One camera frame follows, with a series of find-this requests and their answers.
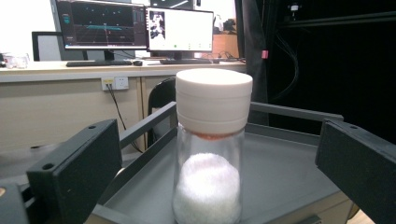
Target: mouse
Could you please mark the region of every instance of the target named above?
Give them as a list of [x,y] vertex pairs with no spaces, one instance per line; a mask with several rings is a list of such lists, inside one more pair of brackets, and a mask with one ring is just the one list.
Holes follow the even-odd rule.
[[133,64],[134,66],[142,66],[142,65],[143,65],[143,62],[142,62],[142,61],[133,61],[132,64]]

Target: dark monitor screen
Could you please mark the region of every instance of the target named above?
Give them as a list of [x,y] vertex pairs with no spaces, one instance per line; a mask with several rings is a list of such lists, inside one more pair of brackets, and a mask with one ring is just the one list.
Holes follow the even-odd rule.
[[212,51],[212,11],[148,7],[146,15],[148,51]]
[[147,49],[143,5],[56,0],[65,49]]

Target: black chair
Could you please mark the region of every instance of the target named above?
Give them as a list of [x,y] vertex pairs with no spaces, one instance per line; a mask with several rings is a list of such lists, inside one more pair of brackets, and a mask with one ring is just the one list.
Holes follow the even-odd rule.
[[65,50],[61,32],[32,32],[33,60],[83,61],[88,60],[85,50]]
[[[148,114],[152,114],[153,109],[161,108],[172,101],[176,100],[176,78],[169,77],[158,83],[151,91],[148,97]],[[158,125],[148,131],[148,147],[150,147],[160,136],[169,130],[168,120],[163,120]]]

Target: wall socket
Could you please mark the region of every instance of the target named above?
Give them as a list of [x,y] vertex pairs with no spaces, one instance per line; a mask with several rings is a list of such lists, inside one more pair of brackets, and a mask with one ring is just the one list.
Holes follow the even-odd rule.
[[101,80],[103,91],[108,91],[107,84],[111,84],[113,91],[129,89],[128,77],[102,77]]

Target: screw hole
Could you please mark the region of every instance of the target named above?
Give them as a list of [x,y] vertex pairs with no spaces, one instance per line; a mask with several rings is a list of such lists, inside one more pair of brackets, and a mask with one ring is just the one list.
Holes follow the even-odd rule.
[[43,166],[43,170],[49,170],[50,168],[52,168],[54,166],[54,164],[52,163],[47,163]]

